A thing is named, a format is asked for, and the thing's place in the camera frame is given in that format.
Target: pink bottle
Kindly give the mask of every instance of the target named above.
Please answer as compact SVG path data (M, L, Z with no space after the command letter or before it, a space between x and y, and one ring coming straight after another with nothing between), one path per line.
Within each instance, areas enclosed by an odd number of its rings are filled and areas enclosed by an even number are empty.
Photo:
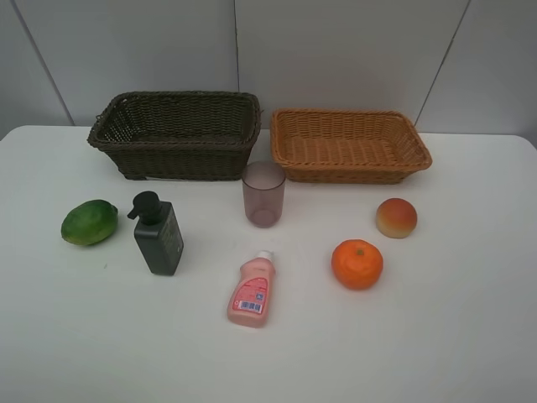
M241 280L227 306L227 318L237 325L261 327L269 313L272 281L276 269L272 252L262 250L241 267Z

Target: plastic cup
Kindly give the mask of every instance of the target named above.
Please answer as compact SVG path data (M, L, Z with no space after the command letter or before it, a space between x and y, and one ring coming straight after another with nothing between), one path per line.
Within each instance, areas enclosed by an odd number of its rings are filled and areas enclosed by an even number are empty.
M272 227L282 217L285 172L270 161L249 164L242 173L244 212L256 227Z

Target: white bottle cap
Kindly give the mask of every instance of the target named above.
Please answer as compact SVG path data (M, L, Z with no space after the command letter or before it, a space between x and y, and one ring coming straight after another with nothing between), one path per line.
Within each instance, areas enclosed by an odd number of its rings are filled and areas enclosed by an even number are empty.
M273 256L274 256L274 254L272 252L270 252L269 250L262 250L262 251L258 252L258 255L256 256L256 258L264 258L264 259L268 260L269 262L272 262Z

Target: white tabletop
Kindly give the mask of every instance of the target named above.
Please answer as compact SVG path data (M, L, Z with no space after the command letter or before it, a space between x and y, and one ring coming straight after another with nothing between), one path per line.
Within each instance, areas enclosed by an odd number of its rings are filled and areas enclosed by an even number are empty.
M396 186L288 182L284 215L250 225L241 182L127 181L88 128L23 127L0 142L0 401L6 403L537 401L537 152L518 137L423 134L434 163ZM253 158L269 155L262 133ZM173 202L185 252L152 275L125 215ZM403 197L407 239L377 206ZM117 233L89 248L60 236L96 198ZM379 283L345 290L332 250L362 238ZM278 271L265 328L231 324L239 266Z

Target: white wall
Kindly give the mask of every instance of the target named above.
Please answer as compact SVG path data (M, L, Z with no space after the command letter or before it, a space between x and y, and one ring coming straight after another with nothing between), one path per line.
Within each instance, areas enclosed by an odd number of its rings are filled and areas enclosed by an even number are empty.
M8 0L0 2L0 139L25 124L70 121Z
M537 144L537 2L473 0L418 122Z
M416 119L467 0L237 0L242 91L276 107Z
M237 90L232 0L17 0L78 125L118 93Z

